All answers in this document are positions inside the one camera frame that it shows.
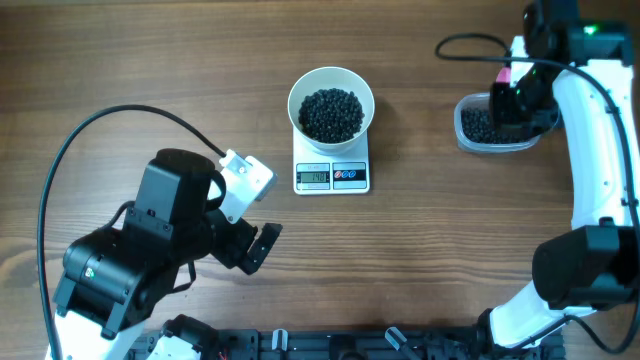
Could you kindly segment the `pink measuring scoop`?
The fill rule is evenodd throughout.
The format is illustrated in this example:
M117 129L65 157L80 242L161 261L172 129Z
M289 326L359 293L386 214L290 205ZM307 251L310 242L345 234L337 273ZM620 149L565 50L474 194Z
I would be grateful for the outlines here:
M495 82L501 84L510 84L511 83L511 75L512 69L510 67L503 67L500 69Z

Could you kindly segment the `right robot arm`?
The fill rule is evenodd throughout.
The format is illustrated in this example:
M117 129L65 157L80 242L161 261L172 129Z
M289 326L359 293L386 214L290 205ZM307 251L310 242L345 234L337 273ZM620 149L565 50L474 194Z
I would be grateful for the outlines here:
M562 124L574 209L566 234L541 244L532 279L492 309L493 351L516 352L554 330L639 301L639 149L630 92L632 44L617 21L583 19L573 1L536 1L490 91L499 131L538 136Z

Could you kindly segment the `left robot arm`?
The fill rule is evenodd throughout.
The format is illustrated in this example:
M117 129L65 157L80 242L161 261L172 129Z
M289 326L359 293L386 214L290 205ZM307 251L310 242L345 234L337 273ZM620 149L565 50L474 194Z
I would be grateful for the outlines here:
M106 224L74 241L63 257L54 293L59 359L121 359L165 296L208 255L228 269L255 273L282 230L250 225L243 214L264 198L276 174L258 159L232 150L218 164L181 149L162 149L147 164L135 200Z

